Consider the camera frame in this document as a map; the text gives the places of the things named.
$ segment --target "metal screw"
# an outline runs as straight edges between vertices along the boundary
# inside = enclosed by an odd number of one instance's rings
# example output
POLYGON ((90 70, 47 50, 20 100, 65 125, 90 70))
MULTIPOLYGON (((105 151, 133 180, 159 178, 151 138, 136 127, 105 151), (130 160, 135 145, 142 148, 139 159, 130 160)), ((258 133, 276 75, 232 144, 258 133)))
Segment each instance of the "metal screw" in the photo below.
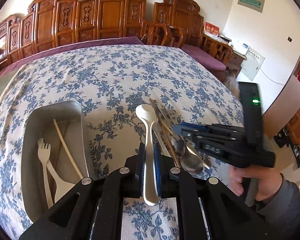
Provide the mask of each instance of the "metal screw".
POLYGON ((178 174, 178 173, 180 173, 180 169, 179 169, 178 167, 173 167, 173 168, 170 169, 170 171, 171 171, 171 173, 173 173, 173 174, 178 174))
POLYGON ((127 174, 130 170, 127 167, 122 167, 119 171, 121 174, 127 174))
POLYGON ((92 180, 89 177, 85 177, 81 180, 81 183, 83 185, 89 185, 92 182, 92 180))
POLYGON ((213 184, 213 185, 216 185, 219 182, 219 180, 215 177, 209 178, 208 181, 209 181, 210 184, 213 184))

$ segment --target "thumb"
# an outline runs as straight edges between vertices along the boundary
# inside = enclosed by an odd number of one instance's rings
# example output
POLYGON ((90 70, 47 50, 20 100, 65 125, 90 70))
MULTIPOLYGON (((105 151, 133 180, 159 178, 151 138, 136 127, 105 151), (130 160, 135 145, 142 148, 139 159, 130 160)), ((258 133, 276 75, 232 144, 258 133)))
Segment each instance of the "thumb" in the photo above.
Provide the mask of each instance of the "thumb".
POLYGON ((236 172, 238 175, 244 178, 256 178, 256 179, 265 179, 268 177, 269 168, 251 165, 248 168, 242 169, 237 168, 236 172))

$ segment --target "floral tablecloth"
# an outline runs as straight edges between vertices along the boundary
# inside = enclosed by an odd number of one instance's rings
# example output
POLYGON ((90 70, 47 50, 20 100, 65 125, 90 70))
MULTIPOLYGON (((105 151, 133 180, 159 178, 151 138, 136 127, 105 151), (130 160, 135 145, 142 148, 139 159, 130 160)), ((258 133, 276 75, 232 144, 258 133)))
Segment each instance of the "floral tablecloth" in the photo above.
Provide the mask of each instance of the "floral tablecloth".
MULTIPOLYGON (((90 136, 98 178, 124 165, 144 142, 135 108, 149 98, 173 108, 186 122, 242 125, 238 100, 210 72, 180 49, 117 45, 90 47, 24 65, 0 99, 0 224, 12 239, 30 225, 21 192, 21 151, 29 114, 36 108, 77 100, 90 136)), ((228 183, 228 165, 202 155, 211 168, 200 178, 228 183)), ((178 239, 175 199, 153 207, 125 199, 122 239, 178 239)))

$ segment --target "white spoon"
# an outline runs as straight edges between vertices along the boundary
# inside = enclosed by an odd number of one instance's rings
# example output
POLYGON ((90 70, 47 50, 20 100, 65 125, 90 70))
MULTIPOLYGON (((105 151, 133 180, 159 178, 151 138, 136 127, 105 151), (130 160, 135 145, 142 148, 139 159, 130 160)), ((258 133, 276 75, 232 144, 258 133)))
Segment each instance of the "white spoon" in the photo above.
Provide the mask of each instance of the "white spoon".
POLYGON ((157 125, 158 118, 151 105, 137 106, 136 115, 146 126, 146 161, 143 178, 143 199, 149 206, 154 206, 158 203, 159 197, 154 167, 152 127, 153 125, 157 125))

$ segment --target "wooden chopstick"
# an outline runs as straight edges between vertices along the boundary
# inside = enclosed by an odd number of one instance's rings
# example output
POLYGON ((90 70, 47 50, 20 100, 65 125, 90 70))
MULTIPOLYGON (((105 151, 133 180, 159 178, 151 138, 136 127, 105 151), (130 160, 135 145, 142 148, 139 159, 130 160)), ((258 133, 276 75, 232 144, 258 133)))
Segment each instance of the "wooden chopstick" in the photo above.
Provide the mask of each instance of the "wooden chopstick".
POLYGON ((68 155, 68 157, 69 157, 71 163, 72 163, 72 166, 74 167, 75 171, 78 173, 80 179, 83 179, 82 173, 80 172, 80 170, 79 170, 77 164, 74 162, 74 159, 72 158, 72 155, 71 155, 71 153, 70 153, 70 151, 69 151, 69 149, 68 149, 68 147, 67 147, 67 145, 66 145, 66 142, 65 142, 65 140, 63 139, 63 136, 62 136, 62 134, 61 134, 61 132, 60 132, 60 129, 59 129, 59 126, 58 126, 58 124, 57 124, 56 119, 53 119, 53 122, 54 122, 54 126, 56 127, 57 133, 58 133, 58 135, 59 135, 60 141, 61 141, 61 143, 62 143, 62 145, 63 145, 63 147, 64 147, 64 149, 65 149, 65 151, 66 151, 66 153, 67 153, 67 155, 68 155))
MULTIPOLYGON (((150 102, 152 108, 153 108, 154 111, 155 111, 155 106, 154 106, 154 103, 153 103, 153 101, 151 100, 151 98, 149 99, 149 102, 150 102)), ((163 132, 164 140, 167 142, 167 144, 168 144, 168 146, 169 146, 169 148, 170 148, 170 155, 171 155, 171 157, 173 158, 173 161, 175 162, 175 164, 177 165, 177 167, 180 168, 180 169, 182 169, 182 167, 181 167, 181 165, 180 165, 180 162, 179 162, 179 159, 177 158, 177 155, 176 155, 176 153, 175 153, 175 151, 174 151, 174 149, 173 149, 173 147, 172 147, 172 144, 171 144, 171 142, 170 142, 170 140, 169 140, 169 135, 167 134, 167 131, 166 131, 166 129, 165 129, 165 126, 164 126, 163 123, 161 122, 161 118, 160 118, 160 116, 157 114, 156 111, 155 111, 155 114, 156 114, 157 117, 158 117, 158 121, 159 121, 159 124, 160 124, 160 126, 161 126, 161 130, 162 130, 162 132, 163 132)))

